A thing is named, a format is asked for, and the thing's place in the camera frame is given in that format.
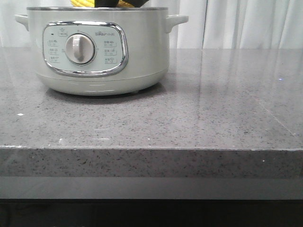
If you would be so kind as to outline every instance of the control panel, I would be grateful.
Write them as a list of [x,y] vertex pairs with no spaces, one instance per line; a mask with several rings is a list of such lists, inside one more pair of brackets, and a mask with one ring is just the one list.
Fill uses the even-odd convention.
[[43,32],[45,63],[59,74],[97,77],[120,72],[128,62],[123,29],[110,22],[51,22]]

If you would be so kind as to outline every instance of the white pot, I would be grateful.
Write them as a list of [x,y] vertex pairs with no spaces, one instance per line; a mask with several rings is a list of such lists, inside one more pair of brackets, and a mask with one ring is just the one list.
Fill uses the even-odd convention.
[[99,96],[156,84],[169,67],[169,33],[188,17],[168,16],[167,8],[29,7],[16,21],[30,31],[44,84]]

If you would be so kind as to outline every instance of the chrome trim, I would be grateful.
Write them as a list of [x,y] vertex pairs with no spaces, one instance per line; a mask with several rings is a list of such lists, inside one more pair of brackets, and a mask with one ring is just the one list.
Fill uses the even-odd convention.
[[[50,26],[62,26],[62,25],[63,26],[68,26],[68,25],[108,26],[108,27],[112,27],[112,28],[116,29],[118,31],[118,33],[120,34],[120,39],[121,39],[121,43],[122,43],[122,55],[123,56],[122,56],[122,60],[120,61],[119,65],[117,65],[116,67],[111,68],[109,70],[101,70],[101,71],[69,71],[69,70],[58,69],[58,68],[54,67],[53,65],[51,65],[45,58],[45,54],[44,54],[44,32]],[[54,72],[61,74],[61,75],[70,76],[70,77],[93,78],[93,77],[113,75],[113,74],[117,74],[121,70],[123,70],[128,63],[128,45],[127,45],[125,32],[118,24],[115,24],[113,22],[100,22],[100,21],[54,21],[54,22],[50,22],[47,24],[47,26],[43,30],[42,47],[43,47],[42,54],[43,54],[43,58],[44,58],[46,65]]]
[[142,8],[90,8],[90,7],[27,7],[30,11],[155,11],[168,10],[167,7]]

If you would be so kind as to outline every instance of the granite countertop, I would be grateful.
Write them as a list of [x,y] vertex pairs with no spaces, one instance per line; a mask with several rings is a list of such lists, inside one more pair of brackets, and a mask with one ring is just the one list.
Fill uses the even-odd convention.
[[2,179],[303,176],[302,50],[171,50],[155,86],[97,97],[44,86],[28,48],[0,53]]

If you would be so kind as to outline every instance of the yellow object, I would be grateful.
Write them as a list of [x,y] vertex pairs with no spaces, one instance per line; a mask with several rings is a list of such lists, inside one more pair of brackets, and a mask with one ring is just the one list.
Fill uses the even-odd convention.
[[[76,7],[95,7],[95,0],[71,0],[73,6]],[[117,7],[131,8],[132,4],[119,0]]]

